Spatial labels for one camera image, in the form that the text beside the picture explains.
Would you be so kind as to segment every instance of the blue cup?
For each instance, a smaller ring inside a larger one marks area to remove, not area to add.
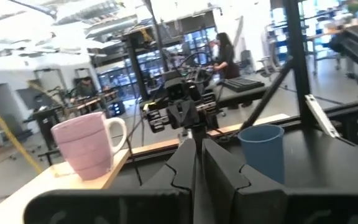
[[[263,175],[284,184],[284,129],[263,124],[242,130],[240,139],[246,162]]]

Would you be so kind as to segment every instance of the mug handle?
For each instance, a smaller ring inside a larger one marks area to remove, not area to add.
[[[119,144],[117,146],[114,146],[112,144],[112,140],[111,140],[111,133],[110,133],[110,127],[113,123],[118,123],[121,128],[122,128],[122,139],[119,142]],[[121,118],[109,118],[109,119],[105,119],[104,120],[104,127],[106,128],[106,134],[108,137],[108,141],[110,144],[110,150],[111,153],[114,155],[115,153],[117,153],[125,144],[125,141],[127,139],[127,126],[125,125],[125,121]]]

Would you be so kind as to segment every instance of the person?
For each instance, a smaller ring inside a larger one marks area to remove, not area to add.
[[[92,85],[92,78],[85,77],[83,78],[75,87],[75,96],[76,97],[88,97],[88,96],[96,96],[96,90]],[[70,103],[75,103],[76,99],[71,98]],[[93,103],[91,106],[91,111],[97,109],[97,106]]]
[[[83,78],[75,88],[77,95],[80,97],[94,96],[96,94],[91,77]]]
[[[214,64],[213,70],[219,72],[221,79],[232,79],[240,77],[240,68],[234,63],[234,47],[231,44],[227,33],[218,33],[216,44],[219,46],[219,56],[217,63]],[[242,107],[250,106],[251,101],[243,103]],[[238,105],[229,106],[229,110],[238,109]]]

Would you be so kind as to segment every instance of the wooden table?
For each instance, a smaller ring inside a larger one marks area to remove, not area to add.
[[[316,39],[323,37],[325,35],[335,35],[340,33],[342,30],[340,29],[323,29],[323,33],[322,34],[317,34],[317,35],[312,35],[310,37],[308,37],[308,41],[312,41],[313,44],[313,50],[312,50],[312,55],[313,55],[313,65],[314,65],[314,70],[313,70],[313,75],[317,75],[318,72],[318,64],[317,61],[319,60],[324,60],[324,59],[333,59],[335,58],[337,60],[337,70],[339,70],[341,68],[341,56],[339,54],[337,54],[335,57],[323,57],[323,58],[318,58],[317,57],[317,51],[316,51]],[[349,58],[346,57],[346,70],[347,70],[347,75],[354,75],[354,62],[352,60],[350,60]]]
[[[280,119],[289,118],[286,114],[277,114],[267,118],[258,119],[255,124],[263,124]],[[235,124],[220,131],[229,133],[238,130],[242,124]],[[217,136],[217,131],[210,131],[210,135]],[[134,154],[143,152],[158,151],[166,147],[179,145],[178,139],[159,142],[149,146],[138,147],[133,149]],[[22,216],[25,206],[36,196],[57,189],[106,189],[108,188],[117,174],[129,158],[129,150],[121,149],[115,156],[113,168],[104,176],[89,181],[82,181],[75,174],[67,162],[56,164],[43,171],[36,178],[25,184],[17,192],[0,203],[0,224],[23,224]]]
[[[103,96],[98,96],[96,99],[93,99],[91,101],[87,101],[86,103],[83,103],[83,104],[80,104],[78,106],[74,106],[72,107],[71,109],[75,109],[75,110],[80,110],[80,109],[83,109],[89,105],[92,105],[94,103],[99,103],[99,101],[101,101],[101,97],[109,97],[109,96],[113,96],[117,93],[118,91],[115,90],[115,91],[112,91],[111,93],[107,93],[107,94],[104,94]]]

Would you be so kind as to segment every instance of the woman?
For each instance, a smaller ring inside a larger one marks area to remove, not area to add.
[[[227,33],[218,33],[216,44],[219,46],[219,57],[213,69],[219,72],[221,79],[240,77],[240,69],[234,63],[234,47],[229,40]],[[250,106],[252,101],[242,104],[242,107]],[[238,109],[238,105],[228,107],[229,110]]]

